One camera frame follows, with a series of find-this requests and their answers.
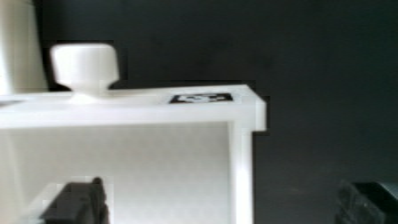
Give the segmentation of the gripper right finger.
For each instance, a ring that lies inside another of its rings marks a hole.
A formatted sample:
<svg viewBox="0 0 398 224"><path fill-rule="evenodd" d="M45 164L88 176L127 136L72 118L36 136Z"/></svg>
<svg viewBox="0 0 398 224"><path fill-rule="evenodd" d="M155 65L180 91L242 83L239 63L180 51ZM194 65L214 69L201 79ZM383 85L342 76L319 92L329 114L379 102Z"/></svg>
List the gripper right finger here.
<svg viewBox="0 0 398 224"><path fill-rule="evenodd" d="M398 183L342 183L336 224L398 224Z"/></svg>

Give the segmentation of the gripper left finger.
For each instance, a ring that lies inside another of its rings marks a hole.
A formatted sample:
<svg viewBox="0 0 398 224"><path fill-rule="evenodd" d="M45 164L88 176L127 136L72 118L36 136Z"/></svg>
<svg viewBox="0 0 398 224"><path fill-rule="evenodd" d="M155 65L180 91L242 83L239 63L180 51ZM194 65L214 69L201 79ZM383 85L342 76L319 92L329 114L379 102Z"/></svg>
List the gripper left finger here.
<svg viewBox="0 0 398 224"><path fill-rule="evenodd" d="M26 224L111 224L104 180L52 184L36 197Z"/></svg>

